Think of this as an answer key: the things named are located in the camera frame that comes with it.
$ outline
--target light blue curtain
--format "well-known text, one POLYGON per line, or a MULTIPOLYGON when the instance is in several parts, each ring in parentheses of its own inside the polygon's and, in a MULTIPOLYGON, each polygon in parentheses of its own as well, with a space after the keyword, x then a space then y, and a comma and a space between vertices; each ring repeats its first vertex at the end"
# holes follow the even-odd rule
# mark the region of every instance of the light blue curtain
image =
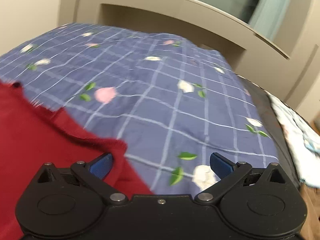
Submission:
POLYGON ((249 25, 272 41, 282 23, 289 3, 290 0, 259 0, 249 25))

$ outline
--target blue bedspread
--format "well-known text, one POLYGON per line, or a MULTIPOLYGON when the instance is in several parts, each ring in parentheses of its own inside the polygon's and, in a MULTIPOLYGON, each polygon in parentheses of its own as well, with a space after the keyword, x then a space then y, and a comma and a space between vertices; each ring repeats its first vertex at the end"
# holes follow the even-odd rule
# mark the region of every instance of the blue bedspread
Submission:
POLYGON ((223 56, 180 36, 68 24, 1 56, 0 77, 21 81, 34 103, 65 106, 97 136, 125 140, 127 158, 157 194, 197 194, 193 172, 212 152, 254 167, 278 161, 223 56))

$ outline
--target blue gripper pad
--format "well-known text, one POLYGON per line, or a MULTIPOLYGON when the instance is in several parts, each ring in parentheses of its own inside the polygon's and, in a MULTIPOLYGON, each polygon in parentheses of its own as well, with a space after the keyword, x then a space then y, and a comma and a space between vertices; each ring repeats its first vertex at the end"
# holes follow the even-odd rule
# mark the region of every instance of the blue gripper pad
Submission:
POLYGON ((210 156, 210 167, 211 167, 211 170, 213 170, 213 172, 215 174, 217 174, 217 176, 220 179, 223 179, 224 177, 229 175, 231 172, 233 172, 232 165, 228 164, 223 159, 225 159, 225 158, 224 157, 220 158, 220 157, 216 156, 215 153, 212 153, 211 156, 210 156))
POLYGON ((97 162, 93 160, 91 163, 93 164, 90 165, 89 172, 97 176, 99 179, 103 179, 111 171, 113 158, 109 153, 100 158, 97 162))

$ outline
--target silver screw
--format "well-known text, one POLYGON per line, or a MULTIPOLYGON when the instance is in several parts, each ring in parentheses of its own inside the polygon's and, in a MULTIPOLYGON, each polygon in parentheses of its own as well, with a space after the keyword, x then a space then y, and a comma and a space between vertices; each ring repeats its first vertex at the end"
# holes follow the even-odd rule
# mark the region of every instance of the silver screw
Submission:
POLYGON ((125 200, 125 195, 122 193, 113 193, 111 194, 110 199, 112 201, 121 202, 125 200))
POLYGON ((164 199, 158 199, 158 203, 163 205, 166 203, 166 201, 164 199))
POLYGON ((213 196, 210 193, 200 193, 198 199, 202 201, 209 201, 213 199, 213 196))

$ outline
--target red fabric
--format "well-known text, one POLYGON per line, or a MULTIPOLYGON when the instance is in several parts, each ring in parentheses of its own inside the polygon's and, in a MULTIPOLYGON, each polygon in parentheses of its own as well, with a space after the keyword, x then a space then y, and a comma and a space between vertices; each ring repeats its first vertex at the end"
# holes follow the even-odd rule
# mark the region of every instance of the red fabric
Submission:
POLYGON ((61 108, 33 107, 20 84, 0 83, 0 239, 19 239, 22 232, 15 204, 44 162, 69 167, 110 152, 114 163, 104 179, 126 194, 151 194, 124 158, 126 143, 97 138, 77 125, 61 108))

